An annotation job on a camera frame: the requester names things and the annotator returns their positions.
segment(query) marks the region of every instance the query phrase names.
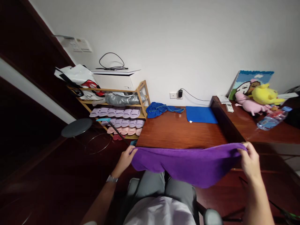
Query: bottle cap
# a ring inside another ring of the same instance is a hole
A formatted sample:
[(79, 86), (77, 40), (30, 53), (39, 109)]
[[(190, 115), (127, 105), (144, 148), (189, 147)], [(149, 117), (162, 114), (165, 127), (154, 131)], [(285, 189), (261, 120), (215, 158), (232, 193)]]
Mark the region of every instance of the bottle cap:
[(293, 109), (290, 108), (290, 107), (284, 106), (284, 107), (282, 108), (282, 110), (289, 112), (289, 111), (292, 111)]

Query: white box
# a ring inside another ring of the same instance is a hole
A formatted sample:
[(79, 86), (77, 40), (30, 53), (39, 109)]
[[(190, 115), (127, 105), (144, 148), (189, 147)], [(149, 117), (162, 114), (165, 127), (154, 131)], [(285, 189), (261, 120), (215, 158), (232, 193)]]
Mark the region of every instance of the white box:
[(92, 70), (92, 73), (100, 88), (105, 89), (134, 91), (145, 79), (141, 70)]

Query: hand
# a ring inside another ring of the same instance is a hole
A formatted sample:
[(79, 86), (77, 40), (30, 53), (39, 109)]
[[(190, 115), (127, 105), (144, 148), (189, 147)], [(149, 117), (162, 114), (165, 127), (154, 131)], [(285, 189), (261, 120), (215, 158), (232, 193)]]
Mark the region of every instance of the hand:
[(121, 176), (124, 170), (130, 165), (135, 153), (138, 150), (137, 148), (136, 149), (134, 148), (135, 146), (130, 145), (124, 152), (122, 152), (119, 162), (117, 163), (115, 169), (111, 173), (112, 177), (119, 178), (119, 176)]
[(259, 166), (259, 155), (250, 142), (242, 143), (248, 150), (237, 149), (242, 155), (242, 168), (249, 181), (262, 181), (262, 175)]

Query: white shirt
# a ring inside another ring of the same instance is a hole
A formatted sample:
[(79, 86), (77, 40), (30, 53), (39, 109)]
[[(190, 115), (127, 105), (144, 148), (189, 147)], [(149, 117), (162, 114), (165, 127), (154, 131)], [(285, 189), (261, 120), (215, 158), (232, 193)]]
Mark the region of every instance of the white shirt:
[[(138, 201), (123, 225), (196, 225), (188, 206), (170, 197), (147, 197)], [(97, 225), (91, 221), (85, 225)]]

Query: white bag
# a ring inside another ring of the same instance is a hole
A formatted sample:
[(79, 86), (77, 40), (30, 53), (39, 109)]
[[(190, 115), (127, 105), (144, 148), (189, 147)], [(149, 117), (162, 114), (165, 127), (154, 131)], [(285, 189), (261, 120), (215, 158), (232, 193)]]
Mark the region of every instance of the white bag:
[[(78, 64), (75, 67), (64, 67), (60, 70), (72, 82), (83, 88), (100, 88), (93, 77), (93, 73), (81, 64)], [(62, 73), (56, 69), (54, 75), (62, 79), (60, 77)], [(102, 91), (82, 90), (82, 92), (84, 94), (84, 96), (80, 97), (82, 100), (101, 100), (104, 97), (104, 93)]]

